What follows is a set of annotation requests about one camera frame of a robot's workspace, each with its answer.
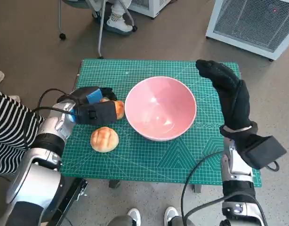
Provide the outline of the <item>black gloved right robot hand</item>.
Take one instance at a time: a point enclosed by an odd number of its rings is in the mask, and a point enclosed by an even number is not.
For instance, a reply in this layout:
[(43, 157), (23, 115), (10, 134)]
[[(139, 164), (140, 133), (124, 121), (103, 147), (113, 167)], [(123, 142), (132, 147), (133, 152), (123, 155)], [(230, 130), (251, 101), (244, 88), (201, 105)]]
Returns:
[(211, 80), (218, 93), (225, 126), (239, 130), (251, 126), (249, 91), (244, 80), (222, 63), (212, 60), (196, 61), (201, 77)]

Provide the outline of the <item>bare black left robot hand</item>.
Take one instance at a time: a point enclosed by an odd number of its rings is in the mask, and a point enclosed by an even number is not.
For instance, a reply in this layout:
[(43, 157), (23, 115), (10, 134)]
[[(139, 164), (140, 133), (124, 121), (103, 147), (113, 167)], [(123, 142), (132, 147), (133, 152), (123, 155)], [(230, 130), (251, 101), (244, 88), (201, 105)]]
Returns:
[(80, 104), (98, 103), (103, 98), (116, 101), (117, 97), (112, 88), (103, 88), (98, 86), (88, 86), (78, 88), (71, 93), (72, 96), (78, 99)]

